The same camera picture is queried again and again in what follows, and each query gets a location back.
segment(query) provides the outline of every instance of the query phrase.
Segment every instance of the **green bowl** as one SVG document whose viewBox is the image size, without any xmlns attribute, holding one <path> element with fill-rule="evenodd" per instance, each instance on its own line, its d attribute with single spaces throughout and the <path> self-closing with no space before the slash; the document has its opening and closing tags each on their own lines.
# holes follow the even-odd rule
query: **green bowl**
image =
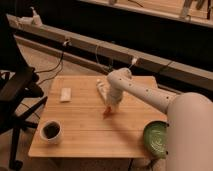
<svg viewBox="0 0 213 171">
<path fill-rule="evenodd" d="M 144 146 L 157 158 L 166 158 L 166 122 L 153 121 L 143 132 Z"/>
</svg>

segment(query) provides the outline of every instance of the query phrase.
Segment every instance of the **wooden tabletop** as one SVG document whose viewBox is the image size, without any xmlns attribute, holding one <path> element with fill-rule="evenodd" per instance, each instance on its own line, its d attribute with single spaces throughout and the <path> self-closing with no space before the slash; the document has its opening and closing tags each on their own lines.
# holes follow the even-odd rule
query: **wooden tabletop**
<svg viewBox="0 0 213 171">
<path fill-rule="evenodd" d="M 106 76 L 58 76 L 53 81 L 47 104 L 35 132 L 31 157 L 151 157 L 141 141 L 144 127 L 166 116 L 148 104 L 124 93 L 116 115 L 103 119 L 105 105 L 96 89 L 96 80 L 106 82 Z M 154 77 L 133 77 L 137 82 L 156 87 Z M 61 103 L 63 87 L 71 88 L 71 101 Z M 41 125 L 57 120 L 62 126 L 62 141 L 46 144 L 39 137 Z"/>
<path fill-rule="evenodd" d="M 180 14 L 185 0 L 118 0 L 120 4 L 153 9 L 156 11 Z M 189 15 L 199 18 L 207 18 L 208 2 L 205 1 L 200 10 L 196 9 L 197 1 L 193 1 L 189 10 Z"/>
</svg>

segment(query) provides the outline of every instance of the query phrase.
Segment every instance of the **cable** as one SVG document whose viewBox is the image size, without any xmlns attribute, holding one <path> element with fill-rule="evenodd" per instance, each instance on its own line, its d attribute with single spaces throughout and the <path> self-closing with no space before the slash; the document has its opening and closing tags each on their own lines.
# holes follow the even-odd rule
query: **cable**
<svg viewBox="0 0 213 171">
<path fill-rule="evenodd" d="M 55 66 L 55 67 L 53 67 L 52 69 L 48 69 L 48 70 L 41 70 L 41 71 L 37 71 L 37 72 L 35 72 L 36 74 L 40 74 L 40 73 L 44 73 L 44 72 L 52 72 L 52 71 L 54 71 L 55 69 L 57 69 L 58 67 L 59 67 L 59 65 L 61 64 L 61 62 L 62 62 L 62 60 L 63 60 L 63 53 L 64 53 L 64 51 L 62 51 L 62 55 L 61 55 L 61 57 L 60 57 L 60 59 L 59 59 L 59 62 L 58 62 L 58 64 Z"/>
<path fill-rule="evenodd" d="M 61 61 L 60 61 L 60 64 L 61 64 L 60 66 L 61 66 L 61 68 L 57 71 L 57 73 L 56 73 L 53 77 L 50 77 L 50 78 L 47 78 L 47 79 L 44 79 L 44 80 L 40 81 L 40 82 L 38 83 L 38 85 L 41 85 L 41 84 L 44 83 L 45 81 L 54 79 L 54 78 L 62 71 L 62 69 L 63 69 L 63 57 L 64 57 L 64 51 L 62 51 L 62 54 L 61 54 Z"/>
<path fill-rule="evenodd" d="M 155 75 L 160 74 L 164 69 L 166 69 L 173 61 L 170 61 L 167 65 L 163 66 L 161 69 L 159 69 L 158 72 L 155 73 Z"/>
<path fill-rule="evenodd" d="M 133 66 L 134 66 L 134 64 L 131 64 L 131 65 L 129 66 L 129 69 L 131 69 Z"/>
<path fill-rule="evenodd" d="M 109 58 L 109 72 L 113 71 L 113 64 L 114 60 L 112 58 Z"/>
<path fill-rule="evenodd" d="M 139 5 L 140 7 L 142 7 L 143 8 L 143 5 L 141 5 L 139 2 L 137 2 L 137 1 L 134 1 L 134 0 L 128 0 L 129 2 L 133 2 L 133 3 L 135 3 L 135 4 L 137 4 L 137 5 Z"/>
<path fill-rule="evenodd" d="M 158 162 L 159 159 L 154 159 L 154 160 L 151 160 L 150 164 L 148 165 L 148 168 L 151 169 L 151 171 L 154 170 L 154 166 L 155 164 Z"/>
<path fill-rule="evenodd" d="M 63 44 L 62 44 L 63 48 L 66 48 L 66 47 L 68 46 L 69 43 L 70 43 L 70 40 L 69 40 L 69 39 L 65 40 L 65 41 L 63 42 Z M 61 64 L 61 62 L 62 62 L 62 60 L 63 60 L 63 57 L 64 57 L 64 49 L 62 49 L 61 57 L 60 57 L 60 59 L 59 59 L 58 64 L 57 64 L 55 67 L 53 67 L 52 69 L 48 69 L 48 70 L 36 71 L 35 73 L 36 73 L 36 74 L 40 74 L 40 73 L 44 73 L 44 72 L 52 72 L 52 71 L 54 71 L 54 70 L 57 69 L 57 68 L 59 67 L 59 65 Z"/>
<path fill-rule="evenodd" d="M 129 163 L 129 167 L 128 167 L 128 171 L 132 170 L 132 164 L 133 164 L 133 158 L 130 159 L 130 163 Z"/>
<path fill-rule="evenodd" d="M 23 106 L 27 107 L 28 109 L 30 109 L 30 107 L 24 103 L 21 103 Z M 36 112 L 33 112 L 33 114 L 38 118 L 40 119 L 40 116 L 36 113 Z"/>
<path fill-rule="evenodd" d="M 99 65 L 99 67 L 102 69 L 102 71 L 104 71 L 105 73 L 109 73 L 109 71 L 105 70 L 104 67 L 102 66 L 102 64 L 100 63 L 99 59 L 98 59 L 98 48 L 101 46 L 101 44 L 104 44 L 104 42 L 101 42 L 100 44 L 97 44 L 96 45 L 96 48 L 95 48 L 95 58 L 96 58 L 96 61 Z"/>
</svg>

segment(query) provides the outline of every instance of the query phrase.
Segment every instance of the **mug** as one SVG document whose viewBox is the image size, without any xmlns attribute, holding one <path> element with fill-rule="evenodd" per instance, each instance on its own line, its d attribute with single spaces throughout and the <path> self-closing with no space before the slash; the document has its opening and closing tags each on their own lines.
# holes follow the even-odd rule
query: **mug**
<svg viewBox="0 0 213 171">
<path fill-rule="evenodd" d="M 57 121 L 47 121 L 40 129 L 40 137 L 49 144 L 58 144 L 61 141 L 61 125 Z"/>
</svg>

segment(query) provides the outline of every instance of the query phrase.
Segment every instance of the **small white box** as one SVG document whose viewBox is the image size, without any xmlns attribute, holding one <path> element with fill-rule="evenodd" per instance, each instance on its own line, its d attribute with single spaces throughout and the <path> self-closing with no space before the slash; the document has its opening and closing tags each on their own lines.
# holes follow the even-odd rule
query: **small white box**
<svg viewBox="0 0 213 171">
<path fill-rule="evenodd" d="M 61 102 L 69 102 L 71 100 L 71 88 L 62 88 L 61 89 Z"/>
</svg>

